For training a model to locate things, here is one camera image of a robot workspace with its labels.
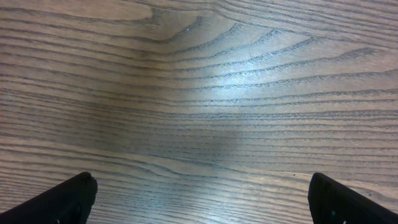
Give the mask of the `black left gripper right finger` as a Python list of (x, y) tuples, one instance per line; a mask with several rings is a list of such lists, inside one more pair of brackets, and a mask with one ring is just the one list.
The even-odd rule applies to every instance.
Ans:
[(397, 214), (322, 174), (312, 176), (308, 204), (314, 224), (397, 224)]

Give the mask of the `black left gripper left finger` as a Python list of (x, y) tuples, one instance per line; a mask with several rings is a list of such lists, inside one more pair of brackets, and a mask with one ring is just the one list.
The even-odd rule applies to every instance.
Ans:
[(71, 179), (1, 214), (1, 224), (86, 224), (98, 184), (89, 172)]

